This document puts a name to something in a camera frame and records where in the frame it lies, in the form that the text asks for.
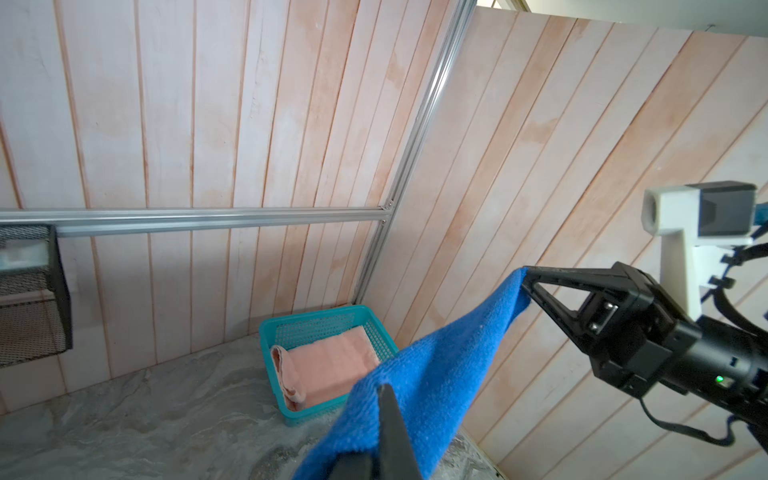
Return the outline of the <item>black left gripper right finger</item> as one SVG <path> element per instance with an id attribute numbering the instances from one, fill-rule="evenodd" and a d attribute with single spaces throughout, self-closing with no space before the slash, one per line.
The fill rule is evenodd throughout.
<path id="1" fill-rule="evenodd" d="M 378 478 L 422 480 L 394 389 L 389 384 L 377 391 L 379 405 Z"/>

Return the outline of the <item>blue towel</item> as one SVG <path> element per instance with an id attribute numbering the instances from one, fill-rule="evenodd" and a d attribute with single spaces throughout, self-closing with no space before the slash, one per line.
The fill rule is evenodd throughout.
<path id="1" fill-rule="evenodd" d="M 455 437 L 501 341 L 528 307 L 525 269 L 510 274 L 470 313 L 423 337 L 358 381 L 329 433 L 294 476 L 327 479 L 344 454 L 369 454 L 378 478 L 378 388 L 394 389 L 423 479 L 436 469 Z"/>

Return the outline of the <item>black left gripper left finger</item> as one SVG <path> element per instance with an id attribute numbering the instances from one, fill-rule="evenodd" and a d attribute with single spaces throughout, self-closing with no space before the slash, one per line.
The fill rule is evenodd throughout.
<path id="1" fill-rule="evenodd" d="M 375 475 L 373 458 L 367 453 L 353 452 L 339 456 L 328 480 L 372 480 Z"/>

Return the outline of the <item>pink towel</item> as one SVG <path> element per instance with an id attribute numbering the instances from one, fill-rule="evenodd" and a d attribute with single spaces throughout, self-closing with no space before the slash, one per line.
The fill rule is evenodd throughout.
<path id="1" fill-rule="evenodd" d="M 361 326 L 290 350 L 273 346 L 270 358 L 286 406 L 294 412 L 348 394 L 380 364 Z"/>

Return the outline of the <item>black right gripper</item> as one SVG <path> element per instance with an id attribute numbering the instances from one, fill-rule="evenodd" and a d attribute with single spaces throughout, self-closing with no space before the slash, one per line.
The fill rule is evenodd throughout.
<path id="1" fill-rule="evenodd" d="M 767 445 L 767 335 L 692 320 L 645 273 L 530 267 L 523 289 L 584 354 L 595 377 L 642 399 L 656 384 L 723 408 Z"/>

